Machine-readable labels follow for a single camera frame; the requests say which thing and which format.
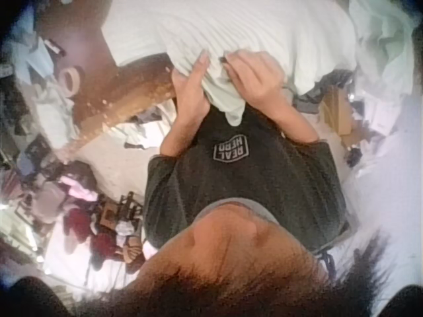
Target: wooden surface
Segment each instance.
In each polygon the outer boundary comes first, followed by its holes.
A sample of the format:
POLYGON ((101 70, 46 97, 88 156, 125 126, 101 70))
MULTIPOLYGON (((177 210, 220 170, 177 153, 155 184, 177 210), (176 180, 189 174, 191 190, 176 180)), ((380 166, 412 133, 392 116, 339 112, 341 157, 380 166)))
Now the wooden surface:
POLYGON ((74 122, 80 139, 57 151, 62 160, 99 136, 103 124, 112 127, 150 107, 174 97, 173 68, 167 54, 153 55, 117 67, 102 36, 101 25, 110 0, 74 0, 69 5, 52 1, 37 16, 36 30, 66 52, 55 60, 55 72, 76 67, 83 74, 82 87, 73 98, 74 122))

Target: finger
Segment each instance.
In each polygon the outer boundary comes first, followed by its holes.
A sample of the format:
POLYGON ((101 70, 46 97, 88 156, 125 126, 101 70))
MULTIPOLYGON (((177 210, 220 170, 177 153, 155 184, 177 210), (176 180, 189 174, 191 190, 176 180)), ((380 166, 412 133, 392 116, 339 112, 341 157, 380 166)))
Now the finger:
POLYGON ((207 69, 210 65, 209 54, 204 50, 192 68, 190 78, 188 79, 188 85, 192 86, 201 86, 201 82, 204 78, 204 75, 207 73, 207 69))
POLYGON ((256 87, 259 85, 259 80, 251 69, 250 65, 245 63, 237 53, 230 53, 226 55, 226 60, 232 69, 237 74, 245 88, 256 87))
POLYGON ((238 77, 238 74, 236 74, 235 70, 232 68, 232 66, 230 66, 230 64, 223 63, 222 66, 226 70, 229 78, 231 79, 237 91, 241 94, 244 91, 244 86, 240 78, 238 77))
POLYGON ((276 58, 271 56, 268 52, 260 52, 259 56, 273 75, 277 76, 281 80, 285 78, 284 70, 282 69, 276 58))
POLYGON ((174 68, 172 71, 172 83, 176 91, 180 91, 187 82, 188 77, 174 68))
POLYGON ((263 83, 271 74, 258 53, 253 53, 248 50, 239 50, 237 51, 237 54, 246 64, 250 66, 261 83, 263 83))

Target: t-shirt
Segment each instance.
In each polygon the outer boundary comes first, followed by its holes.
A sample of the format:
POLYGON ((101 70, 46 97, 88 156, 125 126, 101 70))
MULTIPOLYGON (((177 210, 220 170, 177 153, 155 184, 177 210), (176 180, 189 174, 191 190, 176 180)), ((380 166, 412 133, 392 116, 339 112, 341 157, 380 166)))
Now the t-shirt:
POLYGON ((144 205, 148 241, 160 248, 201 210, 231 197, 264 206, 312 252, 332 242, 346 222, 327 143, 294 143, 250 106, 241 125, 232 127, 212 107, 180 157, 150 160, 144 205))

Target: floor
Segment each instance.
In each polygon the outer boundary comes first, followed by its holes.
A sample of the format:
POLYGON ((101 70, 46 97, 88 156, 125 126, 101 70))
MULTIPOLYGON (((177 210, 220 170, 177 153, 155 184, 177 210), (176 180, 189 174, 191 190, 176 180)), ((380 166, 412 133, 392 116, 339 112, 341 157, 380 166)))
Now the floor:
POLYGON ((389 278, 375 313, 404 286, 422 285, 422 103, 418 95, 405 101, 386 155, 348 185, 356 192, 360 229, 333 255, 340 266, 377 231, 388 238, 380 269, 389 278))

